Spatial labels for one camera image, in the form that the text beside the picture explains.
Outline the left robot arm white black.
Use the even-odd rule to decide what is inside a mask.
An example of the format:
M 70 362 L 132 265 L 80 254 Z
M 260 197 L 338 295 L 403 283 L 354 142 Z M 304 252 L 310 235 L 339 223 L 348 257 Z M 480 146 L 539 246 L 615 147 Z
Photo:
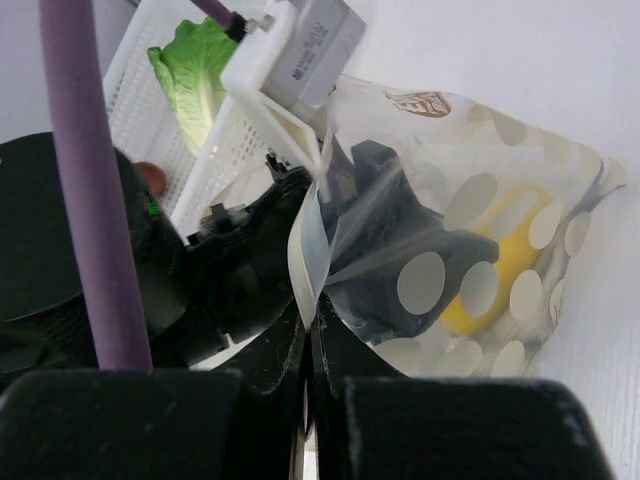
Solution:
M 134 164 L 117 154 L 154 364 L 189 367 L 261 333 L 291 301 L 287 243 L 304 215 L 304 260 L 365 342 L 409 338 L 445 311 L 493 240 L 448 231 L 411 190 L 396 152 L 367 140 L 336 149 L 333 199 L 304 206 L 311 179 L 274 154 L 253 203 L 214 205 L 182 238 Z M 53 137 L 1 147 L 1 372 L 93 368 L 94 343 L 57 172 Z

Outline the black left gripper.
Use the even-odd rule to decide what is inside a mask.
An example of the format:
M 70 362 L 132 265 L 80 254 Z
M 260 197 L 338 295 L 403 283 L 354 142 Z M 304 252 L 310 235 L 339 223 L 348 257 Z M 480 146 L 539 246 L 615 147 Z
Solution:
M 440 226 L 422 205 L 393 148 L 365 140 L 346 152 L 331 141 L 329 198 L 321 216 L 332 258 L 353 260 L 406 220 Z M 211 206 L 181 239 L 147 201 L 144 308 L 156 368 L 188 368 L 264 331 L 293 297 L 287 243 L 311 185 L 302 167 L 268 163 L 273 183 L 246 207 Z M 427 239 L 387 247 L 329 276 L 325 292 L 360 338 L 413 338 L 458 294 L 469 269 L 493 264 L 489 239 Z

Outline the fake green lettuce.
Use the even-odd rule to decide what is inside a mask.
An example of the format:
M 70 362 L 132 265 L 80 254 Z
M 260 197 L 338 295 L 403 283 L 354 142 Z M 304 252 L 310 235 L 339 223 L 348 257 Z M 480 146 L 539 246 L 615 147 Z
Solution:
M 213 19 L 182 21 L 174 39 L 147 49 L 156 80 L 164 92 L 189 151 L 200 154 L 226 97 L 220 75 L 237 43 Z

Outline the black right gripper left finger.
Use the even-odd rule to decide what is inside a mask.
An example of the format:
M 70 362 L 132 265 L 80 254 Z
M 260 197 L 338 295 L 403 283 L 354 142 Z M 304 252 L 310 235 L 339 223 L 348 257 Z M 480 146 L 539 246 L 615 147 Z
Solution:
M 305 329 L 289 303 L 214 370 L 42 370 L 1 398 L 5 479 L 299 479 Z

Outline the fake red apple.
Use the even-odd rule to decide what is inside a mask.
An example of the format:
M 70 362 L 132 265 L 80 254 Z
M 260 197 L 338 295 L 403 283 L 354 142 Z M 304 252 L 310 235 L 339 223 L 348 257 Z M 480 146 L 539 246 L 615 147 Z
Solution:
M 134 166 L 147 184 L 149 191 L 160 198 L 167 188 L 167 178 L 164 171 L 150 162 L 136 162 Z

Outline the white perforated plastic basket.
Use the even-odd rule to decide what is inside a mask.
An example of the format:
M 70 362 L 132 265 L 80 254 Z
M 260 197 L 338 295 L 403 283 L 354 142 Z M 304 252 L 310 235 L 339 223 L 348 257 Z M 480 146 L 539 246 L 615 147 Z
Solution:
M 177 105 L 192 106 L 192 97 L 170 93 L 170 83 L 156 76 L 165 46 L 212 27 L 189 1 L 143 1 L 103 81 L 114 145 L 165 173 L 156 203 L 183 240 L 201 231 L 214 204 L 248 207 L 269 190 L 285 191 L 268 166 L 271 146 L 232 100 L 216 92 L 212 105 L 189 120 Z

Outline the fake yellow lemon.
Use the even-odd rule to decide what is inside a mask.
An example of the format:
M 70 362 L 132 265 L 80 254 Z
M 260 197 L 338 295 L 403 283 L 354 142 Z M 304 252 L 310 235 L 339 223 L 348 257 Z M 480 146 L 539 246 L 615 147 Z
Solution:
M 529 195 L 532 195 L 533 205 L 517 225 L 501 239 L 491 234 L 491 223 L 505 213 L 512 202 Z M 539 250 L 529 243 L 530 225 L 535 216 L 550 203 L 550 195 L 540 187 L 519 187 L 501 195 L 476 222 L 472 232 L 495 240 L 499 247 L 498 259 L 493 264 L 497 273 L 497 291 L 488 311 L 477 317 L 466 312 L 461 296 L 457 295 L 438 319 L 449 332 L 456 336 L 473 336 L 486 330 L 505 313 L 513 283 L 523 271 L 533 267 L 539 255 Z

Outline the clear dotted zip bag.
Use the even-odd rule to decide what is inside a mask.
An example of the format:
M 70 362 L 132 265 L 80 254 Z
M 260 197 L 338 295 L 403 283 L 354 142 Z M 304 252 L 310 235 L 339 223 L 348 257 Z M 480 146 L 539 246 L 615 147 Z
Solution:
M 535 186 L 550 195 L 551 203 L 535 216 L 529 228 L 529 243 L 539 255 L 533 267 L 513 283 L 505 313 L 486 330 L 473 336 L 456 336 L 438 321 L 439 316 L 416 337 L 372 344 L 356 336 L 335 310 L 363 344 L 404 374 L 527 375 L 554 333 L 527 362 L 519 335 L 532 325 L 541 297 L 535 264 L 562 218 L 591 184 L 600 162 L 607 173 L 615 174 L 623 183 L 624 168 L 584 145 L 448 92 L 402 91 L 346 76 L 330 95 L 326 120 L 327 133 L 321 147 L 326 170 L 315 177 L 304 206 L 320 206 L 329 198 L 327 172 L 334 139 L 346 152 L 365 140 L 396 150 L 419 202 L 441 213 L 448 231 L 472 232 L 494 201 L 513 189 Z M 490 233 L 503 238 L 532 205 L 532 195 L 518 198 L 491 223 Z M 303 221 L 304 215 L 298 214 L 289 237 L 288 263 L 302 322 L 310 325 L 319 300 L 327 297 L 331 301 L 314 284 L 310 273 L 327 272 L 330 266 L 321 259 L 304 260 Z M 497 273 L 492 264 L 472 267 L 457 295 L 466 312 L 477 317 L 488 311 L 496 291 Z

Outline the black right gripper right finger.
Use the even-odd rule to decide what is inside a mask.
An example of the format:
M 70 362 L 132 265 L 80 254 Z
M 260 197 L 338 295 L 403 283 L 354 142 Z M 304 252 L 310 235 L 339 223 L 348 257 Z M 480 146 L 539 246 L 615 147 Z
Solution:
M 323 479 L 610 479 L 589 417 L 540 379 L 413 379 L 322 297 L 310 329 Z

